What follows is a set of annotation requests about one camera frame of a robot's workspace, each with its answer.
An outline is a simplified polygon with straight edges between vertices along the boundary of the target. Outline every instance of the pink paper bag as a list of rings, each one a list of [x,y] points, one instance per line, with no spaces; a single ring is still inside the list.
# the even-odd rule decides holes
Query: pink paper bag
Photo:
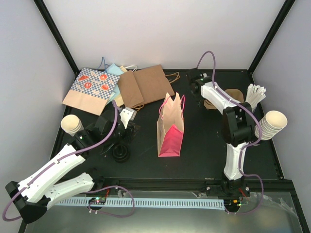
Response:
[[[176,92],[175,100],[173,101],[170,95],[166,94],[164,102],[159,109],[159,119],[156,122],[158,157],[180,156],[184,135],[184,105],[185,96],[180,98]]]

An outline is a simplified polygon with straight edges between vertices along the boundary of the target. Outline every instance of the black tabletop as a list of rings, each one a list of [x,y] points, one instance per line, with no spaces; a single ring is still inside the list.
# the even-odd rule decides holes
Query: black tabletop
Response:
[[[184,125],[185,132],[180,157],[158,158],[156,121],[159,107],[163,100],[146,104],[137,112],[134,122],[141,126],[130,145],[130,159],[119,164],[109,154],[100,155],[100,149],[83,164],[74,168],[64,178],[71,179],[90,167],[97,168],[106,178],[139,179],[220,179],[226,162],[226,143],[221,137],[222,116],[218,110],[198,107],[190,93],[185,72],[172,83],[175,92],[185,95]],[[216,82],[223,89],[239,89],[246,97],[247,87],[251,83],[246,71],[217,71]],[[69,114],[77,115],[84,126],[96,121],[96,115],[71,109]],[[255,111],[258,119],[262,118],[259,110]],[[69,139],[68,134],[58,138],[61,146]],[[271,142],[248,148],[244,162],[245,173],[256,173],[262,179],[278,179],[276,161]]]

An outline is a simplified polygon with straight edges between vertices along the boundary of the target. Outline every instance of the white cup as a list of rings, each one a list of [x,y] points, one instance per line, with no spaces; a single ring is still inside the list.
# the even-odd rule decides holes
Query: white cup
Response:
[[[81,120],[76,115],[65,116],[60,122],[60,126],[71,136],[74,136],[76,132],[84,129]]]
[[[262,130],[262,140],[273,138],[287,125],[287,118],[279,111],[269,111],[259,122]],[[255,126],[255,136],[259,137],[258,126]]]

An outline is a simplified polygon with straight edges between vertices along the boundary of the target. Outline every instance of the blue checkered paper bag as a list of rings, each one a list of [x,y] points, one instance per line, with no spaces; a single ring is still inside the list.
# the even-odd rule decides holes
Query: blue checkered paper bag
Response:
[[[114,74],[83,68],[63,104],[100,115],[119,79]]]

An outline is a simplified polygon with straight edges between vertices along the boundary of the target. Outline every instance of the gray floor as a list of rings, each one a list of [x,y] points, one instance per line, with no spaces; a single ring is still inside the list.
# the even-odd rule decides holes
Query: gray floor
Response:
[[[90,214],[85,207],[54,206],[41,219],[29,224],[26,233],[300,233],[293,202],[287,193],[267,193],[263,205],[246,216],[219,210],[137,208],[128,218]],[[256,202],[242,206],[253,208]],[[110,208],[126,214],[129,209]]]

